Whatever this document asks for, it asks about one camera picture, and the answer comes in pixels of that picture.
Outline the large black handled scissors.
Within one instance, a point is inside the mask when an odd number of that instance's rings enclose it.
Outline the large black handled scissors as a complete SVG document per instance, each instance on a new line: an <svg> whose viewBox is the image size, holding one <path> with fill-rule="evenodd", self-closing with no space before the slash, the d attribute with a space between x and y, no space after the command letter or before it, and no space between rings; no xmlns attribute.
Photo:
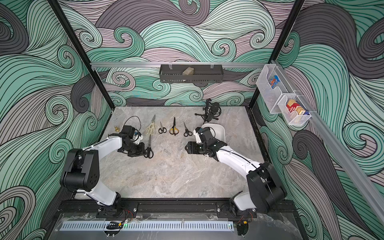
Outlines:
<svg viewBox="0 0 384 240"><path fill-rule="evenodd" d="M154 156L154 152L153 152L153 150L151 148L151 143L152 143L152 135L149 136L148 146L145 149L145 153L144 153L144 157L148 158L148 159L151 159Z"/></svg>

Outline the cream handled kitchen scissors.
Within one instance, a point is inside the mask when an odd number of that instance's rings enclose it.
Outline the cream handled kitchen scissors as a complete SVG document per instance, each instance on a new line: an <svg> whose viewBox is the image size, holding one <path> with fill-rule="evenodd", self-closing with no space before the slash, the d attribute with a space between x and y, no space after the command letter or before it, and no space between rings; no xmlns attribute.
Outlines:
<svg viewBox="0 0 384 240"><path fill-rule="evenodd" d="M151 123L145 129L146 135L153 135L155 133L155 129L156 129L155 120L156 120L156 115L153 116Z"/></svg>

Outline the small black scissors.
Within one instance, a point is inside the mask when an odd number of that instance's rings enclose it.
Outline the small black scissors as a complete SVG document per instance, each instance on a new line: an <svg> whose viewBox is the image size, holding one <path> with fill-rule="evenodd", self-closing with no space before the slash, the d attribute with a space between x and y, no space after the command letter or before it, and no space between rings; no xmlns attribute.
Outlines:
<svg viewBox="0 0 384 240"><path fill-rule="evenodd" d="M159 134L167 133L167 129L163 126L162 122L160 122L160 128L158 130Z"/></svg>

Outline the yellow black handled scissors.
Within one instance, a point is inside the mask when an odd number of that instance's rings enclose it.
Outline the yellow black handled scissors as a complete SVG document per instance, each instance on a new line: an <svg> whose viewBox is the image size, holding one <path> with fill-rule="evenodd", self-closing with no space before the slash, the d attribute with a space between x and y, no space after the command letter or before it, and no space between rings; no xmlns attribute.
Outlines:
<svg viewBox="0 0 384 240"><path fill-rule="evenodd" d="M179 132L179 129L176 128L176 118L174 117L173 126L170 128L169 133L176 136Z"/></svg>

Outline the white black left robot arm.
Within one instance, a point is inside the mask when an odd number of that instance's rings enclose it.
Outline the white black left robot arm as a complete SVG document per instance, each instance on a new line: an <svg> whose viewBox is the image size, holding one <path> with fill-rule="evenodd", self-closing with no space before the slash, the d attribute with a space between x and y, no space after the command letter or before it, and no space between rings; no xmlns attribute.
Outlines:
<svg viewBox="0 0 384 240"><path fill-rule="evenodd" d="M132 126L123 126L119 133L110 134L105 140L82 149L69 150L60 178L60 185L69 191L82 193L101 206L116 204L119 194L100 180L100 160L113 152L128 157L145 153L143 136Z"/></svg>

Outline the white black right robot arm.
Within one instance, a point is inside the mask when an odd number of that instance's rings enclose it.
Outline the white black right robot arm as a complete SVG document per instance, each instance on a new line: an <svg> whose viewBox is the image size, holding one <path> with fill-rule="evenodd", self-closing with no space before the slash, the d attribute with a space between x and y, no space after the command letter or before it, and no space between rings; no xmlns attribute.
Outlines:
<svg viewBox="0 0 384 240"><path fill-rule="evenodd" d="M233 150L227 143L217 139L210 127L200 127L193 131L196 141L188 142L185 150L190 155L203 155L223 163L247 181L248 190L241 191L229 200L229 210L233 216L243 216L249 212L268 213L287 196L274 166L269 162L253 161Z"/></svg>

